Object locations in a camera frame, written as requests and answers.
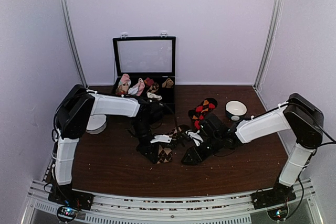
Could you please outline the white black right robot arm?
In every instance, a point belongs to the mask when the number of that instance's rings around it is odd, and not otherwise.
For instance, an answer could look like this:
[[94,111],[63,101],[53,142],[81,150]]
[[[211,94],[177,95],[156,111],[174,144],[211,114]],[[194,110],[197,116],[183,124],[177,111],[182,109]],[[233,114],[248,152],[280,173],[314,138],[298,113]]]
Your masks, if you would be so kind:
[[288,159],[278,175],[277,185],[269,192],[272,203],[279,204],[289,196],[291,187],[309,165],[313,153],[323,141],[324,114],[306,98],[293,93],[288,100],[258,116],[235,122],[227,127],[214,113],[201,117],[199,133],[190,131],[195,141],[182,158],[184,165],[197,165],[222,148],[234,149],[259,138],[286,131],[294,143],[287,150]]

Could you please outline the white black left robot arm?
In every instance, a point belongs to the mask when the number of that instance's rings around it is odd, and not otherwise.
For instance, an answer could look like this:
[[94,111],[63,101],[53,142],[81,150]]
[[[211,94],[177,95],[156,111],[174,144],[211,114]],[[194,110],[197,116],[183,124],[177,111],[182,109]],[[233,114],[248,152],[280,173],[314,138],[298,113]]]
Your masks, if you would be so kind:
[[138,139],[137,151],[153,164],[170,162],[177,145],[179,130],[169,134],[152,133],[151,125],[159,121],[169,106],[163,102],[133,95],[107,95],[76,84],[57,108],[53,119],[55,141],[53,176],[59,185],[54,194],[64,205],[71,205],[75,192],[72,182],[75,150],[85,134],[99,134],[106,128],[109,115],[131,118],[132,135]]

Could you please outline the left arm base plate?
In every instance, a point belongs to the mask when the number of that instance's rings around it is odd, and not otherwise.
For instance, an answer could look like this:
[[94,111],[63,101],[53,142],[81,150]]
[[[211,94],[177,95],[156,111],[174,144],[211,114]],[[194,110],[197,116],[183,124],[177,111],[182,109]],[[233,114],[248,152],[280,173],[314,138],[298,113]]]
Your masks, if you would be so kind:
[[94,195],[72,189],[72,183],[60,186],[55,179],[51,178],[52,184],[48,200],[60,205],[69,206],[79,210],[90,210]]

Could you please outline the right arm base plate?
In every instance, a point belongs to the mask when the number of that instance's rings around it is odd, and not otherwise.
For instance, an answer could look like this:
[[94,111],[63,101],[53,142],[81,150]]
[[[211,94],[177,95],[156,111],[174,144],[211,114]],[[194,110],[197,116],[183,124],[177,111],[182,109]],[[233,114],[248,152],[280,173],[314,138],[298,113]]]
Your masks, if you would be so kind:
[[254,209],[261,209],[295,200],[296,194],[293,191],[293,187],[280,185],[268,190],[258,190],[251,194],[251,199]]

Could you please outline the beige brown argyle sock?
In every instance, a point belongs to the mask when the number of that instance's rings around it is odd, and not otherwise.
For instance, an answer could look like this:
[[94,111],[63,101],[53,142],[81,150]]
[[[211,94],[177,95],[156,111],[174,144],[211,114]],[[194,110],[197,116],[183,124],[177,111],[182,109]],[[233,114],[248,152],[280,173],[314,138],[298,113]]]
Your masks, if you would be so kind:
[[171,141],[169,143],[159,143],[158,159],[155,164],[171,162],[173,160],[173,150],[177,148],[179,144],[185,146],[185,142],[191,140],[186,134],[190,129],[188,125],[182,124],[170,130],[167,135],[171,137]]

